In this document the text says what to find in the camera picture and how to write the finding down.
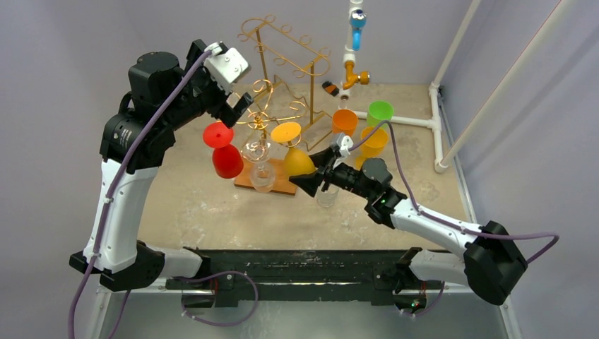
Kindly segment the yellow goblet front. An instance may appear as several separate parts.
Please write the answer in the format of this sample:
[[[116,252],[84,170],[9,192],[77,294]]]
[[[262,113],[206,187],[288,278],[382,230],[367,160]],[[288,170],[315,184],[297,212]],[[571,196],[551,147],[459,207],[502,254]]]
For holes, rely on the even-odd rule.
[[[316,171],[312,159],[296,145],[301,140],[302,127],[297,122],[286,122],[276,126],[271,132],[272,141],[285,145],[287,153],[283,166],[289,177],[311,174]]]

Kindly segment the gold swirl wine glass rack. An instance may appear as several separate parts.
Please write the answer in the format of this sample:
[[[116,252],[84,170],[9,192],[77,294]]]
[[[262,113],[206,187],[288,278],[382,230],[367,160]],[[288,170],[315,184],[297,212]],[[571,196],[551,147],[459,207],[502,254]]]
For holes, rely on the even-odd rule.
[[[255,84],[255,82],[254,82],[253,85],[252,85],[252,87],[254,87],[254,86],[256,86],[258,88],[260,85],[259,84]],[[289,94],[289,96],[292,99],[290,102],[292,102],[294,100],[294,98],[290,94]],[[282,103],[282,102],[283,101],[274,92],[272,94],[269,102],[268,102],[267,115],[269,115],[271,117],[288,117],[288,116],[292,116],[292,115],[294,115],[296,113],[302,114],[302,113],[306,112],[306,109],[304,107],[302,107],[302,106],[299,107],[298,111],[290,109],[290,102],[289,102],[288,109],[291,111],[291,113],[286,114],[286,115],[282,115],[282,113],[283,113],[282,107],[276,105],[277,103]],[[251,105],[251,107],[249,107],[247,109],[247,111],[251,110],[251,111],[255,112],[258,109],[259,108],[256,107],[255,104],[253,104],[253,105]],[[292,120],[292,121],[289,121],[289,122],[297,122],[297,123],[299,123],[299,119]],[[271,139],[271,132],[272,132],[272,130],[276,126],[281,125],[283,123],[286,123],[286,122],[282,121],[280,124],[271,122],[266,127],[266,129],[264,131],[254,130],[254,129],[250,128],[251,129],[251,133],[249,133],[247,135],[247,139],[245,140],[244,145],[247,142],[249,142],[249,141],[265,140],[265,141],[269,142],[271,144],[270,160],[269,160],[269,162],[272,164],[272,166],[274,167],[274,170],[275,170],[275,183],[274,183],[274,187],[269,192],[275,193],[275,194],[284,194],[284,195],[287,195],[287,196],[295,196],[296,193],[297,193],[297,187],[294,184],[292,184],[291,182],[289,182],[289,176],[287,175],[287,173],[285,171],[285,168],[283,166],[283,160],[279,160],[279,159],[275,159],[274,158],[274,154],[277,152],[277,149],[278,149],[279,146],[281,146],[283,148],[287,148],[285,145],[281,145],[279,143],[276,143],[276,142],[272,141],[272,139]],[[241,146],[239,148],[239,152],[240,152],[241,156],[242,156],[242,148],[243,148],[243,146]],[[233,184],[237,188],[253,189],[253,190],[255,190],[253,188],[253,186],[251,185],[251,182],[249,180],[249,170],[251,168],[251,163],[249,161],[245,160],[243,157],[242,157],[242,159],[244,161],[244,169],[235,178],[235,180],[233,181]]]

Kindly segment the clear stemmed glass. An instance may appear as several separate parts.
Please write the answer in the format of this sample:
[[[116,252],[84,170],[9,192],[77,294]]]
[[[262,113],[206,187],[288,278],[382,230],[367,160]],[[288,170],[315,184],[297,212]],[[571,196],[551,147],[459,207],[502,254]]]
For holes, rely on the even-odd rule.
[[[251,163],[249,180],[261,193],[271,191],[275,183],[275,170],[270,160],[271,144],[265,140],[249,141],[242,148],[242,157]]]

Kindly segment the red plastic goblet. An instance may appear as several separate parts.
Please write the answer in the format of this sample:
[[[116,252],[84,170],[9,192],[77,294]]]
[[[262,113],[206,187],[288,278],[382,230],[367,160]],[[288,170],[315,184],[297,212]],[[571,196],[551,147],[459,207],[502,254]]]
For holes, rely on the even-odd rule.
[[[237,177],[244,168],[239,150],[232,145],[235,133],[221,121],[209,124],[203,132],[203,142],[213,149],[212,163],[216,174],[224,179]]]

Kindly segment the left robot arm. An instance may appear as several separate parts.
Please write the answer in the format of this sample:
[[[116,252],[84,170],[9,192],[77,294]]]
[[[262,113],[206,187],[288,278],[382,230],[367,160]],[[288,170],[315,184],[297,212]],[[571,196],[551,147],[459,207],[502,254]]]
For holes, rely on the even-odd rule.
[[[146,198],[175,144],[175,133],[207,114],[233,127],[253,102],[228,102],[250,64],[222,42],[191,43],[185,65],[169,52],[149,52],[129,68],[130,89],[105,124],[100,143],[102,188],[93,231],[69,264],[97,274],[113,292],[137,290],[160,278],[183,278],[194,289],[210,282],[210,269],[189,249],[151,246],[138,239]]]

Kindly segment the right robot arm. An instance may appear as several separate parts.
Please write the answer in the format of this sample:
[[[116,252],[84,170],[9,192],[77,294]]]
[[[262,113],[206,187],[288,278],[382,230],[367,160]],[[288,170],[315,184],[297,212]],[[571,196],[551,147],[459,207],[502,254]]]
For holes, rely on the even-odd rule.
[[[498,222],[478,225],[450,218],[424,206],[414,206],[391,185],[393,176],[384,160],[370,158],[360,169],[336,164],[336,152],[327,148],[311,156],[318,163],[309,174],[290,177],[290,182],[310,196],[336,186],[365,198],[364,207],[376,223],[416,234],[441,246],[444,252],[418,251],[400,264],[396,277],[414,287],[422,280],[438,280],[468,286],[478,297],[502,305],[528,268],[516,237]]]

